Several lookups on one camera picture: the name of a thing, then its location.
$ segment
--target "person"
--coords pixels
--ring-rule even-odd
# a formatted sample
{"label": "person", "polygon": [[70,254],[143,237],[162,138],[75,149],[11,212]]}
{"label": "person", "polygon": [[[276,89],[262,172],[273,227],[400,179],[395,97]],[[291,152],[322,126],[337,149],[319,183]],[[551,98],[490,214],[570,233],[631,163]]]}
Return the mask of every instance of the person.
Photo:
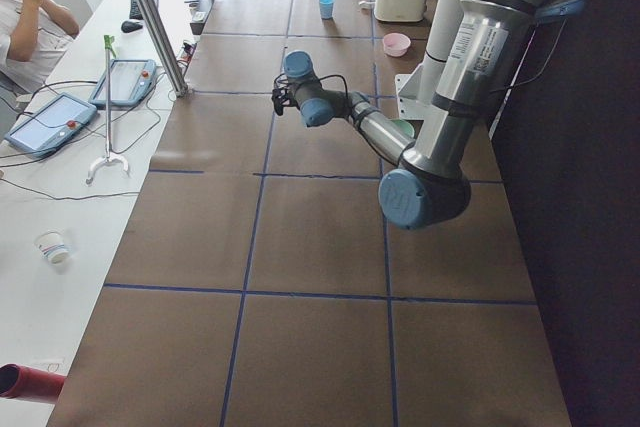
{"label": "person", "polygon": [[69,9],[53,0],[0,0],[0,71],[35,91],[79,30]]}

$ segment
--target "tablet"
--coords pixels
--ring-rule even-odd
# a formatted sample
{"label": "tablet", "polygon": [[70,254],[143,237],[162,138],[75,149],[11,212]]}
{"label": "tablet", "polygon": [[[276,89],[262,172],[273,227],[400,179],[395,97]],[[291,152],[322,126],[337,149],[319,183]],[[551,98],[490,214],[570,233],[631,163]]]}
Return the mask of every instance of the tablet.
{"label": "tablet", "polygon": [[4,138],[33,157],[46,157],[73,138],[96,115],[96,107],[63,93],[46,104]]}
{"label": "tablet", "polygon": [[[153,60],[112,59],[111,107],[128,109],[135,107],[149,93],[156,78],[156,63]],[[89,102],[104,109],[107,103],[106,72],[93,89]]]}

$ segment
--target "red cylinder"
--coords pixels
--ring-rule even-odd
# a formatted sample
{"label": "red cylinder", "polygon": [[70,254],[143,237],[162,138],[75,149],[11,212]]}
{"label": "red cylinder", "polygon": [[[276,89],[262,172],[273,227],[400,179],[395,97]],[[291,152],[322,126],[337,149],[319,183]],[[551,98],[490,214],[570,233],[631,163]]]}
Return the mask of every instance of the red cylinder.
{"label": "red cylinder", "polygon": [[23,365],[0,367],[0,397],[55,404],[66,377]]}

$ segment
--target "metal pole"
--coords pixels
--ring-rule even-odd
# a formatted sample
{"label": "metal pole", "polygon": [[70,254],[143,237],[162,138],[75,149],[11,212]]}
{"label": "metal pole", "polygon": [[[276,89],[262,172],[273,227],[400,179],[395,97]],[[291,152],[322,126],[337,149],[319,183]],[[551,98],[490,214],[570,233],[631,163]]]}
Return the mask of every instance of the metal pole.
{"label": "metal pole", "polygon": [[140,6],[140,12],[145,20],[151,40],[155,45],[156,51],[160,56],[160,61],[164,66],[164,70],[171,81],[173,90],[177,97],[182,97],[187,93],[189,87],[184,81],[182,71],[178,65],[171,43],[167,37],[167,32],[164,30],[162,20],[160,20],[160,13],[153,0],[138,0]]}

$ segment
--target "white table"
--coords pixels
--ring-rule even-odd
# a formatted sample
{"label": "white table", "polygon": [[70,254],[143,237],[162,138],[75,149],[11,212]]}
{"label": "white table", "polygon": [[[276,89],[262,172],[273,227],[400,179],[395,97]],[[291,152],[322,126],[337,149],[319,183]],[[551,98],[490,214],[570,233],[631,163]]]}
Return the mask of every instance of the white table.
{"label": "white table", "polygon": [[[160,0],[159,4],[177,54],[183,40],[193,41],[189,8],[184,0]],[[146,29],[129,34],[120,31],[128,12],[129,0],[104,0],[47,83],[98,80],[105,67],[104,34],[115,36],[119,58],[159,62]],[[92,86],[63,85],[56,89],[87,99]],[[27,110],[37,110],[54,96],[43,91]],[[157,115],[142,105],[112,124],[114,149],[120,150],[160,118],[153,130],[124,153],[130,176],[121,164],[114,164],[99,169],[93,185],[86,185],[89,165],[104,155],[104,138],[94,134],[43,162],[0,167],[4,178],[53,196],[137,192],[173,100],[170,82],[164,77],[149,102]],[[114,119],[119,115],[121,112],[112,113]],[[102,125],[103,119],[101,113],[91,127]],[[104,134],[104,127],[98,132]],[[82,131],[78,137],[86,134]],[[0,157],[15,153],[6,141],[0,144]],[[4,158],[0,166],[28,160]],[[54,201],[0,182],[0,365],[16,363],[68,372],[135,201],[136,195]],[[47,230],[60,231],[71,251],[70,258],[57,266],[49,264],[33,244],[35,237]],[[42,427],[52,409],[47,404],[0,399],[0,423]]]}

